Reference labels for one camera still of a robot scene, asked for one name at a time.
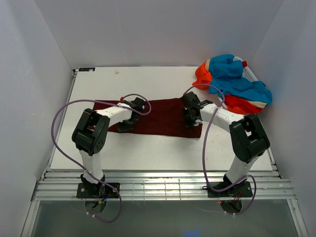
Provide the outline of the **dark red t shirt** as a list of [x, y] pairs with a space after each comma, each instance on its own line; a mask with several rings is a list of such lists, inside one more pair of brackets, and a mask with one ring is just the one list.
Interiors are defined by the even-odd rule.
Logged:
[[201, 137], [202, 124], [186, 127], [181, 99], [151, 100], [150, 104], [152, 106], [150, 114], [139, 116], [133, 129], [128, 133], [183, 138]]

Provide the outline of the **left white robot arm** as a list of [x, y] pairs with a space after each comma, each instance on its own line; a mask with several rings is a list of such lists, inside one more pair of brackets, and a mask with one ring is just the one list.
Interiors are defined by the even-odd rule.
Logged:
[[103, 149], [108, 130], [118, 125], [118, 132], [127, 132], [134, 128], [139, 114], [144, 111], [146, 103], [137, 97], [133, 101], [122, 100], [117, 105], [102, 109], [85, 109], [72, 134], [72, 141], [82, 158], [86, 168], [80, 179], [84, 188], [93, 196], [100, 197], [105, 186], [101, 168], [100, 152]]

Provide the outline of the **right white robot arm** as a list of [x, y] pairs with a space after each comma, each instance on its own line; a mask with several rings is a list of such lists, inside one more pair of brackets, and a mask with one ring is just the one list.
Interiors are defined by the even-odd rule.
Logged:
[[[209, 100], [200, 101], [193, 92], [185, 93], [181, 101], [184, 104], [186, 126], [192, 127], [208, 122], [202, 147], [202, 169], [208, 188], [216, 193], [224, 192], [229, 196], [235, 196], [241, 190], [240, 183], [246, 181], [255, 161], [270, 147], [270, 141], [258, 116], [236, 114], [218, 107]], [[223, 181], [215, 187], [208, 180], [205, 163], [207, 136], [212, 124], [230, 134], [235, 154]]]

